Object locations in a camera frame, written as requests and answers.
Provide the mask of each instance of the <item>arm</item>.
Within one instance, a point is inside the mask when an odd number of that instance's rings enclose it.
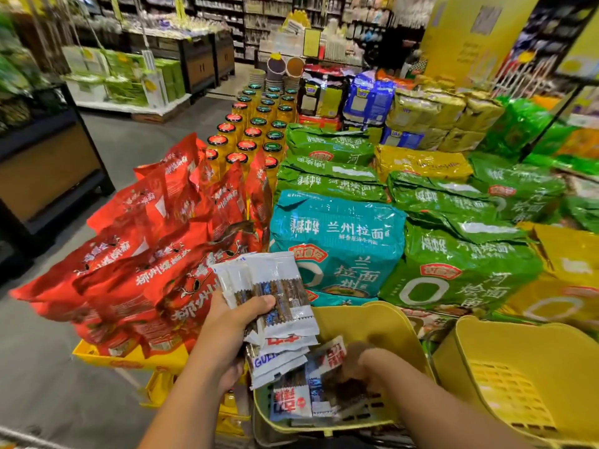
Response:
[[[399,356],[349,345],[346,376],[382,385],[421,449],[532,449],[505,424],[479,413]]]
[[[213,294],[210,312],[185,369],[138,449],[214,446],[221,398],[243,372],[243,360],[236,360],[236,355],[244,329],[273,306],[273,296],[257,296],[229,309],[221,292]]]

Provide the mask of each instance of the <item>gray floor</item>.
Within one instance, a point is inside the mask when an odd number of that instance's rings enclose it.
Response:
[[[204,97],[164,126],[85,115],[117,189],[134,182],[134,166],[160,160],[190,132],[206,139],[230,112],[230,100]],[[102,202],[67,227],[56,244],[18,281],[0,288],[0,426],[37,427],[41,437],[77,449],[135,448],[154,412],[139,406],[134,388],[110,369],[71,357],[69,324],[38,317],[7,292],[62,260],[93,232],[85,225]],[[133,371],[144,383],[149,374]]]

